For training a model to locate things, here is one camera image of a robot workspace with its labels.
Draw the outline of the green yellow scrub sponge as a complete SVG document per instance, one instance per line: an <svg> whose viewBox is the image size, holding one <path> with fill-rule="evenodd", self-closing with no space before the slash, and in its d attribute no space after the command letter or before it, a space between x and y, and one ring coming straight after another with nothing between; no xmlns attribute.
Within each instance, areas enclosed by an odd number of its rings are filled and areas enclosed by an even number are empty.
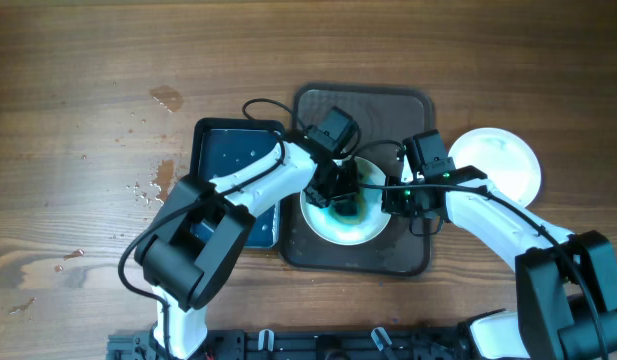
<svg viewBox="0 0 617 360"><path fill-rule="evenodd" d="M361 224L367 216L364 192L365 190L360 188L354 195L332 202L328 214L342 224Z"/></svg>

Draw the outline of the white plate top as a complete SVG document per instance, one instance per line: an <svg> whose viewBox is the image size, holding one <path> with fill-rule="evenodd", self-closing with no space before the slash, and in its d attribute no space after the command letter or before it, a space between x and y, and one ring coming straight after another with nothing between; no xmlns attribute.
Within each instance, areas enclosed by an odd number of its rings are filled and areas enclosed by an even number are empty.
<svg viewBox="0 0 617 360"><path fill-rule="evenodd" d="M306 202L304 191L300 193L300 209L309 228L320 238L342 246L366 243L377 237L388 225L391 215L381 210L382 192L377 189L364 188L364 185L385 184L386 175L374 163L361 157L355 157L358 166L359 189L365 190L367 216L359 225L346 225L337 222L328 214L330 205L318 208Z"/></svg>

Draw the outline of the white plate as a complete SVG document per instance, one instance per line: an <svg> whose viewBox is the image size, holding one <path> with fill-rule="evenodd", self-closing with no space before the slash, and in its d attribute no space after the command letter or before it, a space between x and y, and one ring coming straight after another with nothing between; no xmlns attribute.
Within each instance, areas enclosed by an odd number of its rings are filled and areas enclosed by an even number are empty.
<svg viewBox="0 0 617 360"><path fill-rule="evenodd" d="M457 168L472 165L484 172L509 199L530 205L542 183L541 167L529 145L499 128L473 129L451 146L449 156Z"/></svg>
<svg viewBox="0 0 617 360"><path fill-rule="evenodd" d="M374 163L361 157L355 157L358 166L359 189L365 190L367 216L359 225L346 225L337 222L328 214L330 205L318 208L306 202L304 191L300 193L300 209L309 228L320 238L342 246L366 243L377 237L388 225L391 215L381 210L382 192L377 189L364 188L364 185L385 184L386 175Z"/></svg>

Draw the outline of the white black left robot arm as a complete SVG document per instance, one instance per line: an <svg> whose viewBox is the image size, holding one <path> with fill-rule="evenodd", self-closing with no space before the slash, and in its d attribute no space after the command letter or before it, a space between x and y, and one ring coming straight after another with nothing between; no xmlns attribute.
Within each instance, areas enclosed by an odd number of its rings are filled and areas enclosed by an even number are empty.
<svg viewBox="0 0 617 360"><path fill-rule="evenodd" d="M357 193L354 160L312 140L280 140L261 159L209 181L186 175L130 245L160 315L153 336L165 358L188 359L208 334L206 310L229 278L257 218L305 193L326 207Z"/></svg>

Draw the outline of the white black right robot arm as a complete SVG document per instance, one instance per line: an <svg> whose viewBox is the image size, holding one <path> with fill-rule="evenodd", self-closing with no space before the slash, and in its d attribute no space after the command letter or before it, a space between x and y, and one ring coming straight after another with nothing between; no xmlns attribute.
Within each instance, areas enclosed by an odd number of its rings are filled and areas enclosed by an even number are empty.
<svg viewBox="0 0 617 360"><path fill-rule="evenodd" d="M480 356L581 360L617 351L617 258L601 233L541 219L472 166L410 183L389 178L383 197L466 230L514 271L516 311L469 327Z"/></svg>

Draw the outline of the large brown serving tray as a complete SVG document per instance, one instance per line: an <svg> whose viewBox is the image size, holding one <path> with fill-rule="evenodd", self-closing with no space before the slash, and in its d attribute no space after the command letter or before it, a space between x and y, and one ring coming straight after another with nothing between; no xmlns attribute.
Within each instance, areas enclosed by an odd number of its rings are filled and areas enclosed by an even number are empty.
<svg viewBox="0 0 617 360"><path fill-rule="evenodd" d="M310 82L297 90L292 126L299 120L317 125L334 106L358 122L363 145L376 140L402 141L434 127L433 103L416 89L325 82ZM369 241L336 245L310 229L302 203L301 194L282 202L279 253L294 267L413 277L430 264L434 223L428 219L393 216Z"/></svg>

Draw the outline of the small black water tray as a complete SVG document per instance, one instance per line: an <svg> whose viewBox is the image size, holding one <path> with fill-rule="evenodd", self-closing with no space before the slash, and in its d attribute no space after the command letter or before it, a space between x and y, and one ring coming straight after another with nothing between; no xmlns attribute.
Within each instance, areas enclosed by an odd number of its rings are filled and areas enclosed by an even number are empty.
<svg viewBox="0 0 617 360"><path fill-rule="evenodd" d="M274 120L204 118L194 128L190 175L209 181L223 177L263 158L276 145L274 134L284 126ZM273 248L279 239L282 201L260 215L245 247Z"/></svg>

